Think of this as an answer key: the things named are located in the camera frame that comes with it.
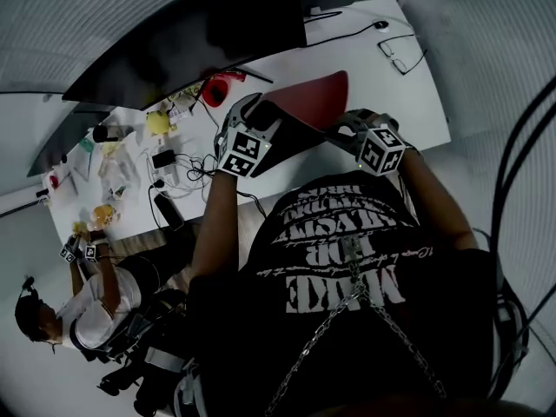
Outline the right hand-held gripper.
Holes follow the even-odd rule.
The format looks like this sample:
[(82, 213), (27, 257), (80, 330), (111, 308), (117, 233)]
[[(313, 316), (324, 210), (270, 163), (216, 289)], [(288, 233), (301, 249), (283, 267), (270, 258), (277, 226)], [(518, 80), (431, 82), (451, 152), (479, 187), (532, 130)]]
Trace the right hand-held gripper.
[(343, 113), (336, 124), (326, 129), (325, 137), (352, 155), (359, 169), (383, 176), (398, 168), (406, 149), (398, 129), (399, 124), (389, 114), (353, 109)]

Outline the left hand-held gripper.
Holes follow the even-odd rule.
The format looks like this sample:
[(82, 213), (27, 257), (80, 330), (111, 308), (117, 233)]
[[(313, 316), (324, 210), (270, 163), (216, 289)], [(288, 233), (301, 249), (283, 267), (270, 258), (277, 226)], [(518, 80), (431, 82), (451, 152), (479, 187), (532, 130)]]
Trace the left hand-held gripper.
[[(215, 139), (218, 170), (238, 177), (257, 177), (268, 170), (271, 141), (282, 117), (278, 105), (259, 102), (261, 97), (262, 93), (244, 96), (228, 112)], [(251, 129), (246, 124), (250, 112)]]

